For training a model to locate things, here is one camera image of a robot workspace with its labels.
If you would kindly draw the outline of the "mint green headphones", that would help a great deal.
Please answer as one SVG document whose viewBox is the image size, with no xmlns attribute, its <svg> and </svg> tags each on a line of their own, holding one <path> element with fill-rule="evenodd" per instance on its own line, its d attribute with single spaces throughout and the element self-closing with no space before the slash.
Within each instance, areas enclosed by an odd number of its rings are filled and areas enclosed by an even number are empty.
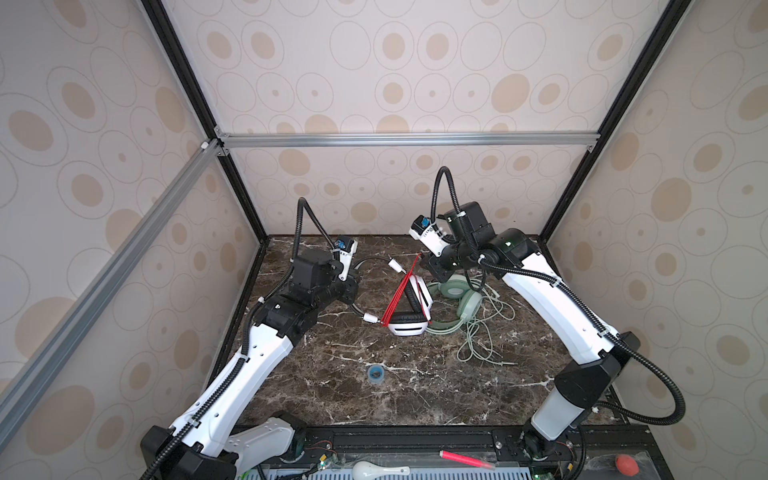
<svg viewBox="0 0 768 480">
<path fill-rule="evenodd" d="M 465 275 L 453 274 L 446 282 L 432 282 L 427 285 L 433 296 L 456 300 L 455 315 L 449 320 L 440 320 L 432 315 L 426 332 L 432 335 L 449 335 L 459 330 L 468 321 L 473 320 L 484 299 L 482 288 L 485 284 L 480 279 L 471 279 Z"/>
</svg>

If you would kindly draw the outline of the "white black headphones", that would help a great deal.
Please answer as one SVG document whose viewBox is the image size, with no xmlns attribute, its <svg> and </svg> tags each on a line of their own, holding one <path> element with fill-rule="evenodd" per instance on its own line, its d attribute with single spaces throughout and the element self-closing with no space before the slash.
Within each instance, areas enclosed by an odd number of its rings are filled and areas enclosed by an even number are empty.
<svg viewBox="0 0 768 480">
<path fill-rule="evenodd" d="M 388 262 L 389 267 L 396 273 L 402 273 L 403 277 L 381 316 L 366 313 L 357 305 L 352 305 L 352 311 L 365 322 L 386 327 L 398 337 L 424 334 L 431 323 L 433 298 L 425 280 L 416 272 L 421 259 L 419 254 L 408 270 L 394 259 Z"/>
</svg>

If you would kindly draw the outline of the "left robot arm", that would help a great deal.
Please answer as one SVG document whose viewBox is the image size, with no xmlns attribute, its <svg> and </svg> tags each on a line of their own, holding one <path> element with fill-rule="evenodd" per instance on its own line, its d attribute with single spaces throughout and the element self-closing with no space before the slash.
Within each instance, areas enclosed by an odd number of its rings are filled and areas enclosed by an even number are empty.
<svg viewBox="0 0 768 480">
<path fill-rule="evenodd" d="M 302 423 L 271 417 L 235 433 L 244 409 L 270 373 L 334 302 L 355 302 L 359 282 L 350 274 L 356 251 L 342 236 L 327 249 L 300 249 L 304 218 L 319 221 L 305 198 L 297 202 L 289 269 L 247 315 L 240 350 L 201 396 L 167 428 L 153 426 L 140 447 L 145 479 L 237 479 L 262 462 L 303 448 Z"/>
</svg>

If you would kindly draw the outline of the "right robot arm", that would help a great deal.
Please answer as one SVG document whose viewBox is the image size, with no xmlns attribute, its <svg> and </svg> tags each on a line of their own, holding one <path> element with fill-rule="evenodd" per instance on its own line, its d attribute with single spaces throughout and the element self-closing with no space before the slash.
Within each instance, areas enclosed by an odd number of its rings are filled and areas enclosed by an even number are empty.
<svg viewBox="0 0 768 480">
<path fill-rule="evenodd" d="M 498 233 L 478 203 L 460 203 L 448 167 L 437 171 L 434 184 L 447 184 L 452 208 L 440 215 L 438 201 L 433 199 L 429 215 L 413 222 L 411 236 L 429 251 L 422 267 L 441 284 L 473 269 L 480 278 L 469 280 L 471 287 L 483 288 L 488 276 L 495 276 L 537 311 L 571 356 L 570 363 L 555 376 L 552 391 L 523 426 L 520 442 L 528 458 L 547 459 L 564 432 L 578 428 L 595 407 L 646 425 L 670 426 L 683 420 L 686 402 L 682 390 L 639 352 L 635 334 L 619 332 L 588 307 L 555 273 L 529 235 L 515 228 Z M 440 218 L 449 226 L 449 234 L 440 231 Z M 630 361 L 642 365 L 668 389 L 674 405 L 671 413 L 647 416 L 604 400 Z"/>
</svg>

